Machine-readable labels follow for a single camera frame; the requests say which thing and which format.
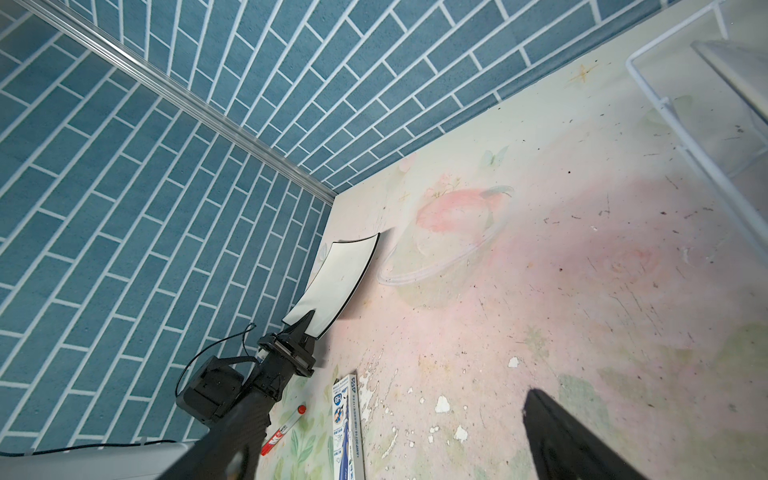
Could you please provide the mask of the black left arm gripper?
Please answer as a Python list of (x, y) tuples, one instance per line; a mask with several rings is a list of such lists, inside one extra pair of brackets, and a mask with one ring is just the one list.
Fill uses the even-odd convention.
[(209, 433), (165, 470), (159, 479), (254, 479), (270, 421), (272, 400), (280, 401), (294, 376), (314, 374), (316, 339), (306, 333), (309, 310), (281, 334), (259, 344), (266, 357), (246, 379), (247, 395)]

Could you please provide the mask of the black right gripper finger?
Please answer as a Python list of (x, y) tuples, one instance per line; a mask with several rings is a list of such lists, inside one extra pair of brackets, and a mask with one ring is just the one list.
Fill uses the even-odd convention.
[(526, 394), (523, 424), (540, 479), (645, 478), (540, 389)]

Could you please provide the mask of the white square plate black rim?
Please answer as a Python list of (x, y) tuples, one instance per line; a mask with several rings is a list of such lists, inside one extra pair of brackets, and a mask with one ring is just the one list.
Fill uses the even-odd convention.
[(328, 255), (304, 294), (282, 322), (299, 323), (310, 311), (311, 321), (304, 333), (321, 338), (342, 313), (362, 281), (381, 234), (354, 241), (333, 242)]

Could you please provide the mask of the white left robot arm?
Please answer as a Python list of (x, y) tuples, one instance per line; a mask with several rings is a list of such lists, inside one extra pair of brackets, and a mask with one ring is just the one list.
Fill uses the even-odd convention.
[(80, 445), (52, 453), (5, 456), (4, 479), (252, 479), (271, 425), (270, 412), (295, 375), (312, 373), (314, 313), (262, 337), (262, 360), (210, 358), (182, 390), (182, 403), (207, 420), (193, 443)]

